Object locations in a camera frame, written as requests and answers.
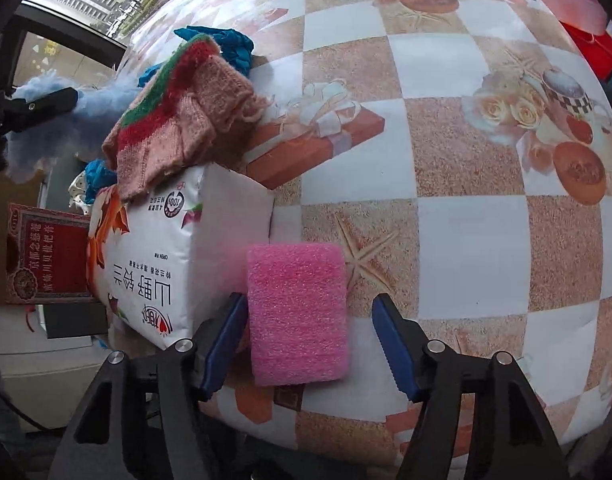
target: table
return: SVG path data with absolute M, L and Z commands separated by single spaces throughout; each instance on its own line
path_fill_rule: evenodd
M 429 337 L 511 352 L 560 442 L 612 402 L 612 110 L 540 0 L 171 0 L 120 73 L 185 25 L 235 28 L 274 104 L 243 171 L 276 188 L 272 241 L 346 255 L 350 374 L 256 388 L 246 354 L 202 409 L 293 449 L 397 465 L 419 416 L 369 311 L 388 292 Z M 464 396 L 455 463 L 464 462 Z

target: black cable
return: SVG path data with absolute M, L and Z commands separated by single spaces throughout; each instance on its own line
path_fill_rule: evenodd
M 42 426 L 39 422 L 35 422 L 32 418 L 30 418 L 28 415 L 22 412 L 17 406 L 15 406 L 12 402 L 10 402 L 10 400 L 8 400 L 6 396 L 1 392 L 0 392 L 0 399 L 4 404 L 6 404 L 6 406 L 12 412 L 14 412 L 17 416 L 20 416 L 21 418 L 23 418 L 31 426 L 34 426 L 40 431 L 51 431 L 49 428 Z

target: red stripe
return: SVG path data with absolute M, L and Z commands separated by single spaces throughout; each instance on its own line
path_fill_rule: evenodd
M 205 41 L 198 41 L 188 48 L 171 72 L 164 95 L 155 109 L 146 117 L 119 131 L 117 136 L 119 151 L 148 139 L 155 130 L 175 115 L 177 102 L 193 82 L 197 68 L 213 54 L 214 49 Z

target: blue cloth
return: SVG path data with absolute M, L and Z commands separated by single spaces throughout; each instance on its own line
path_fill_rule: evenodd
M 86 175 L 86 195 L 84 202 L 92 204 L 99 190 L 117 183 L 117 174 L 106 167 L 106 163 L 97 158 L 89 162 L 84 170 Z
M 253 63 L 253 48 L 255 47 L 248 36 L 234 28 L 211 28 L 200 27 L 199 25 L 188 25 L 185 28 L 176 28 L 175 30 L 175 34 L 186 41 L 202 33 L 209 34 L 215 40 L 215 43 L 221 47 L 222 57 L 237 72 L 248 77 L 250 65 Z M 163 63 L 159 63 L 147 68 L 140 77 L 138 86 L 144 88 L 162 65 Z

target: blue gripper pad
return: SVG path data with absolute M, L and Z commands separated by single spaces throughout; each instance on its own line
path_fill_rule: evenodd
M 372 325 L 382 344 L 398 389 L 405 393 L 409 400 L 414 400 L 419 390 L 415 380 L 415 364 L 381 296 L 382 294 L 378 295 L 372 301 Z
M 222 328 L 206 354 L 204 380 L 201 389 L 208 394 L 208 398 L 224 384 L 230 363 L 237 351 L 248 321 L 248 299 L 246 296 L 233 294 L 231 298 L 234 300 L 234 304 L 228 311 L 225 320 L 214 320 L 215 323 L 221 322 Z

